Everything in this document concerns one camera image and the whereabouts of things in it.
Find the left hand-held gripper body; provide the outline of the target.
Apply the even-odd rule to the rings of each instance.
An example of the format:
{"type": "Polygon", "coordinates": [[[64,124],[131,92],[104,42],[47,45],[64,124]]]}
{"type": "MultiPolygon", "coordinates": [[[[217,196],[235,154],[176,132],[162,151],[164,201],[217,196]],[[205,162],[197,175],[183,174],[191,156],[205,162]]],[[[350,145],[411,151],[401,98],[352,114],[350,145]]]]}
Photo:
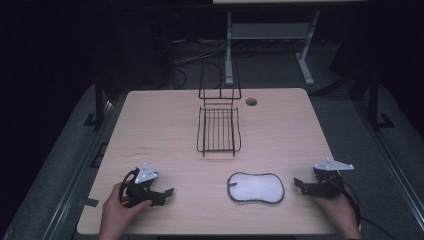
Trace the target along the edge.
{"type": "Polygon", "coordinates": [[[119,189],[119,199],[123,206],[132,208],[150,198],[159,197],[156,192],[150,190],[156,177],[157,173],[147,163],[130,171],[119,189]]]}

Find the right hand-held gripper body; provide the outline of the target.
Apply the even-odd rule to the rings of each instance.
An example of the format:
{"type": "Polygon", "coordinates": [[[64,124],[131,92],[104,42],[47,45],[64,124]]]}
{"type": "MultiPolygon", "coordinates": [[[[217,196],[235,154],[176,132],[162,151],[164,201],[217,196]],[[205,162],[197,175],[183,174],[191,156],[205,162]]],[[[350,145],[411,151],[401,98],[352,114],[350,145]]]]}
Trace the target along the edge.
{"type": "Polygon", "coordinates": [[[352,164],[326,158],[322,163],[317,163],[313,167],[317,179],[317,192],[315,196],[334,198],[342,193],[344,189],[341,171],[353,170],[352,164]]]}

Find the white sponge with grey edge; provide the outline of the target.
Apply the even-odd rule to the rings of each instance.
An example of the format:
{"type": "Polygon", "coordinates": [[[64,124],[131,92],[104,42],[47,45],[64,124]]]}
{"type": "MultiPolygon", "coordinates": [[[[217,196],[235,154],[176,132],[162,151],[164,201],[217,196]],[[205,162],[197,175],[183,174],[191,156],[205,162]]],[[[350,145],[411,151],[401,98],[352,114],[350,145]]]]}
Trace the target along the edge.
{"type": "Polygon", "coordinates": [[[227,180],[227,192],[229,197],[236,202],[278,204],[285,196],[282,181],[272,173],[234,173],[227,180]]]}

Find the black wire rack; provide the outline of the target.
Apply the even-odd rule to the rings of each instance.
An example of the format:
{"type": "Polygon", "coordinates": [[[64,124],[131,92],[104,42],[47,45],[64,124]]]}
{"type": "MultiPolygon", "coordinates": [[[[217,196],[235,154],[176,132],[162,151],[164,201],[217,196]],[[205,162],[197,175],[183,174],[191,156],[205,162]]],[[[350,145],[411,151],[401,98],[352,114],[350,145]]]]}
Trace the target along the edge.
{"type": "Polygon", "coordinates": [[[205,62],[201,62],[198,98],[196,149],[203,156],[207,153],[231,153],[241,149],[239,109],[237,101],[242,98],[240,82],[226,84],[221,69],[217,83],[206,82],[205,62]]]}

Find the person's right hand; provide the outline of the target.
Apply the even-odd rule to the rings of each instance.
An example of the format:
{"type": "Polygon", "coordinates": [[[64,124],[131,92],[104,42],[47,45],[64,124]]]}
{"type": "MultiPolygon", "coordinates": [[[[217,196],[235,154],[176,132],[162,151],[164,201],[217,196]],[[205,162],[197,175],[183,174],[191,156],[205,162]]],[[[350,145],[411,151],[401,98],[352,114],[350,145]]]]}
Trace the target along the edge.
{"type": "Polygon", "coordinates": [[[350,201],[343,194],[332,199],[312,197],[325,212],[330,222],[337,228],[344,240],[362,240],[357,218],[350,201]]]}

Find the person's left hand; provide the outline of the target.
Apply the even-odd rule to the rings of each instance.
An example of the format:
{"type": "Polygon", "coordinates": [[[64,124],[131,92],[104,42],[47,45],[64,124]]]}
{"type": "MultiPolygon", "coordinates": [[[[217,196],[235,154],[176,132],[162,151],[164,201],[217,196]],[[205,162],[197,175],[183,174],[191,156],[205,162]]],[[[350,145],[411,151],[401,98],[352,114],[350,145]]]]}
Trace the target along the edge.
{"type": "Polygon", "coordinates": [[[132,208],[124,207],[120,201],[120,186],[120,183],[113,186],[111,194],[102,206],[98,240],[118,240],[129,224],[152,204],[150,200],[146,200],[132,208]]]}

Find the aluminium floor rail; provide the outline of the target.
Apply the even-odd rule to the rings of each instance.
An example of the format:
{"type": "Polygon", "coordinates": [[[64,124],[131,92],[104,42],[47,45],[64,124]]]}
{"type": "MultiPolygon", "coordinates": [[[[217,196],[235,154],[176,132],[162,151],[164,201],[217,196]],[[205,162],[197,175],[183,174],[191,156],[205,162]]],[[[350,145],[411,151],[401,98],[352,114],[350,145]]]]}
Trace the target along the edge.
{"type": "Polygon", "coordinates": [[[411,185],[405,171],[399,165],[398,158],[395,156],[393,150],[389,147],[388,142],[381,133],[382,129],[394,129],[394,123],[386,113],[378,113],[375,118],[376,123],[374,123],[373,117],[368,116],[368,109],[365,107],[364,103],[354,101],[353,105],[358,112],[358,115],[366,124],[368,131],[379,148],[379,151],[384,156],[390,173],[398,185],[414,218],[420,228],[424,231],[424,202],[420,199],[419,195],[411,185]]]}
{"type": "Polygon", "coordinates": [[[40,177],[44,197],[41,240],[72,240],[116,123],[114,106],[102,105],[103,122],[96,123],[97,107],[82,99],[50,152],[40,177]]]}

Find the black metal post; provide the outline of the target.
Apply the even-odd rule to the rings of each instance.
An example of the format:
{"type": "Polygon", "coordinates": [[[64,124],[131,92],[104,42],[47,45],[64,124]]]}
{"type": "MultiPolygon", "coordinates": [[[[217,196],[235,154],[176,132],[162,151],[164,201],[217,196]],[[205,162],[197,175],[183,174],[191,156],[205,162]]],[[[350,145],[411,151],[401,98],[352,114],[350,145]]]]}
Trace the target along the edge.
{"type": "Polygon", "coordinates": [[[378,112],[379,79],[373,74],[369,85],[368,120],[372,128],[379,131],[381,128],[393,128],[394,124],[386,113],[378,112]]]}
{"type": "Polygon", "coordinates": [[[100,79],[97,79],[94,84],[95,89],[95,112],[90,113],[84,122],[84,126],[92,126],[98,130],[104,120],[104,101],[103,101],[103,88],[100,79]]]}

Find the white metal desk frame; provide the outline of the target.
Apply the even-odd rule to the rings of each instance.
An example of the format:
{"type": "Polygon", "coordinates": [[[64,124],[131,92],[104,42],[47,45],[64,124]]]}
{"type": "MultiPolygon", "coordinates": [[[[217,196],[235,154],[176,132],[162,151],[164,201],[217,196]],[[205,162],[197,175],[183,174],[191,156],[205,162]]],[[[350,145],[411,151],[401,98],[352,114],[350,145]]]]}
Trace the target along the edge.
{"type": "Polygon", "coordinates": [[[296,61],[307,86],[313,86],[314,80],[306,63],[316,25],[320,16],[315,11],[309,22],[300,23],[236,23],[232,21],[232,13],[227,14],[225,84],[234,84],[232,64],[232,43],[235,40],[303,40],[302,50],[295,54],[296,61]]]}

